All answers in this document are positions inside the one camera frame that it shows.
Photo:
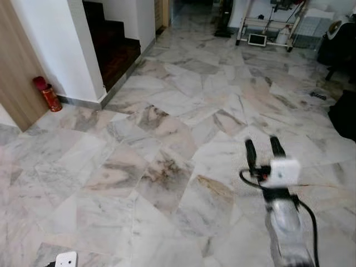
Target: red bottle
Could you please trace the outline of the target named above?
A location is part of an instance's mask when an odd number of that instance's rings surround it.
[[[56,93],[53,91],[52,85],[47,84],[42,76],[34,78],[33,82],[43,95],[44,99],[47,101],[47,104],[52,112],[57,112],[62,109],[62,105]]]

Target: black bag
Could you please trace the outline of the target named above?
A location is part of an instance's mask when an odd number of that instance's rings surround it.
[[[328,112],[335,130],[356,142],[356,93],[344,90],[339,101]]]

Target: wooden door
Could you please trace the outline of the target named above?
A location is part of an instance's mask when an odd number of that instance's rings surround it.
[[[36,76],[44,76],[43,69],[10,0],[1,0],[0,103],[22,131],[48,110],[32,84]]]
[[[155,26],[156,31],[163,25],[162,0],[155,0]]]

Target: hallway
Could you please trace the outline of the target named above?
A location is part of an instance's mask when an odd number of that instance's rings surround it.
[[[303,167],[320,265],[355,266],[356,145],[327,115],[347,80],[313,51],[213,37],[210,9],[185,6],[104,110],[0,124],[1,267],[68,250],[78,267],[272,267],[262,194],[238,178],[245,139],[267,163],[272,134]]]

